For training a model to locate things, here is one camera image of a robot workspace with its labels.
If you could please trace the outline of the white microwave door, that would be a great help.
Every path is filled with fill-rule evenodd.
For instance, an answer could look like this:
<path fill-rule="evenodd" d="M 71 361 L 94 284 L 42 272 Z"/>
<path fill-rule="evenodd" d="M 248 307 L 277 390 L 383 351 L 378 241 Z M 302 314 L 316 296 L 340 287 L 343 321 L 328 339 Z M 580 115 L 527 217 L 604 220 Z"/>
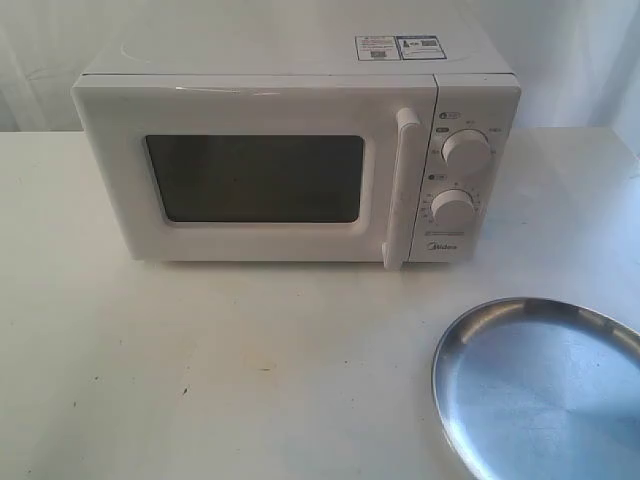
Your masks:
<path fill-rule="evenodd" d="M 408 261 L 438 87 L 417 76 L 82 76 L 131 255 Z"/>

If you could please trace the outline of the white microwave oven body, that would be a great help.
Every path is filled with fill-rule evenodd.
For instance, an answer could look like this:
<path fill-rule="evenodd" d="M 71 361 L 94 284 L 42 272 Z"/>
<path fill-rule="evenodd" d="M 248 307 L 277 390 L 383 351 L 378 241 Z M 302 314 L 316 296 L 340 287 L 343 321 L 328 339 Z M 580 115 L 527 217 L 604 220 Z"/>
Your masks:
<path fill-rule="evenodd" d="M 239 14 L 222 19 L 153 14 L 109 44 L 80 78 L 87 74 L 432 76 L 438 99 L 410 257 L 399 268 L 473 254 L 521 93 L 515 74 L 483 32 L 449 18 L 426 30 L 416 13 L 378 22 L 343 15 L 258 20 Z M 460 174 L 448 169 L 442 146 L 464 129 L 486 136 L 492 158 L 481 170 Z M 475 218 L 463 227 L 433 220 L 434 197 L 450 189 L 472 197 Z"/>

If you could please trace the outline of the lower white control knob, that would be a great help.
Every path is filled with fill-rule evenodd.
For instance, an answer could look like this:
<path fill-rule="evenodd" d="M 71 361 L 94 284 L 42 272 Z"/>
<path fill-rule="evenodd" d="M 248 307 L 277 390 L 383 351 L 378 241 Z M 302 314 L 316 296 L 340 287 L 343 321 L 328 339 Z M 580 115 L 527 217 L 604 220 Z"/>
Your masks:
<path fill-rule="evenodd" d="M 472 197 L 465 191 L 450 189 L 437 194 L 431 203 L 434 222 L 442 227 L 463 227 L 475 218 Z"/>

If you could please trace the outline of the white control knob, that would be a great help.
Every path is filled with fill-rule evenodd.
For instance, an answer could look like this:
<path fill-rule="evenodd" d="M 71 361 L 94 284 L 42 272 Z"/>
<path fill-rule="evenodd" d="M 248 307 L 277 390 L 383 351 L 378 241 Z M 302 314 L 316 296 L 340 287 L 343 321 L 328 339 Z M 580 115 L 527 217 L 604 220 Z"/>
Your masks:
<path fill-rule="evenodd" d="M 472 197 L 465 191 L 450 189 L 437 194 L 431 203 L 434 222 L 442 227 L 463 227 L 475 218 Z"/>
<path fill-rule="evenodd" d="M 464 129 L 450 135 L 442 146 L 442 157 L 449 170 L 460 174 L 484 168 L 492 153 L 486 136 L 478 130 Z"/>

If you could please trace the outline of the upper white control knob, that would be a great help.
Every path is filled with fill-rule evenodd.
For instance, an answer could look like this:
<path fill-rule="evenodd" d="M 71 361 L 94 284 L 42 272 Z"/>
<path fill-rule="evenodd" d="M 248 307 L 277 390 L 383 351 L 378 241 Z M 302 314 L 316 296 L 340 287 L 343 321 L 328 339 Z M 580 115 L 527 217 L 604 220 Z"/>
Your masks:
<path fill-rule="evenodd" d="M 449 170 L 460 174 L 484 168 L 492 153 L 486 136 L 478 130 L 464 129 L 450 135 L 442 146 L 442 157 Z"/>

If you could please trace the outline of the round stainless steel tray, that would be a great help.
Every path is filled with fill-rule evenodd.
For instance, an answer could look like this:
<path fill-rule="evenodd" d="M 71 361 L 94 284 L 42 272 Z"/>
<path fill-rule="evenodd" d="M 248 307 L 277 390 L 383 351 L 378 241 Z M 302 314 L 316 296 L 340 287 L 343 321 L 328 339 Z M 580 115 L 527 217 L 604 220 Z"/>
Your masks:
<path fill-rule="evenodd" d="M 474 479 L 639 475 L 639 335 L 604 314 L 545 298 L 478 305 L 444 331 L 431 389 Z"/>

